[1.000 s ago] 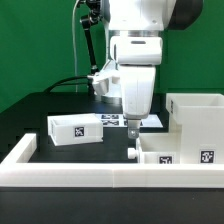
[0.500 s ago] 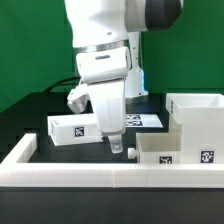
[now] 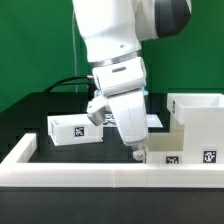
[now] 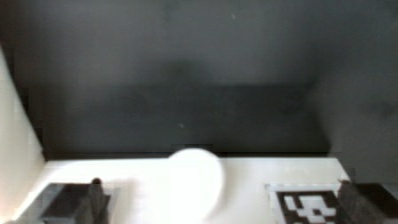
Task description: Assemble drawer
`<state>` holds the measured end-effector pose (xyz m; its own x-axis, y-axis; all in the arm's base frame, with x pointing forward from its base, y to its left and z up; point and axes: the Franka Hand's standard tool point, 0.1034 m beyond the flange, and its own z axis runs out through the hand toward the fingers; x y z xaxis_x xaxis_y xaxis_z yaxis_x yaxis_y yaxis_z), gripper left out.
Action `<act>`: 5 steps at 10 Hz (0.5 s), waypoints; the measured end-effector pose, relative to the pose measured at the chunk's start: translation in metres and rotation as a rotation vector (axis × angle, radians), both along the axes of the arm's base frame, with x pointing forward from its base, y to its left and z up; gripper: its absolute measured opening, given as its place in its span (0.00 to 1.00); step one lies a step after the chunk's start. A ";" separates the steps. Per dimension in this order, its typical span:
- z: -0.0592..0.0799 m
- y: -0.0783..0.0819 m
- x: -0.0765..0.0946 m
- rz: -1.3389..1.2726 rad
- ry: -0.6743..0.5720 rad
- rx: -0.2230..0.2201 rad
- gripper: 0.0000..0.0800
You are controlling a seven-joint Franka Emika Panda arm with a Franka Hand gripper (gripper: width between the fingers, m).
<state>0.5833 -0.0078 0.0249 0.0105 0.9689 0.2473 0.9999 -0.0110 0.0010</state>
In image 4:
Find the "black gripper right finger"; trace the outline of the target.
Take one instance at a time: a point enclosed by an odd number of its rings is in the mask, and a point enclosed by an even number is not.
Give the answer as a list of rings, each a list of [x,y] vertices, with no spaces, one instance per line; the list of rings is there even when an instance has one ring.
[[[342,182],[338,224],[398,224],[398,198],[379,183]]]

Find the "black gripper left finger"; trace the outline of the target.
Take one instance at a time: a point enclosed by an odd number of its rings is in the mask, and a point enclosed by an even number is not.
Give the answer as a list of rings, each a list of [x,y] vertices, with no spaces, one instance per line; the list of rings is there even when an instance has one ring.
[[[54,183],[56,197],[40,215],[45,224],[109,224],[111,196],[102,179],[90,183]]]

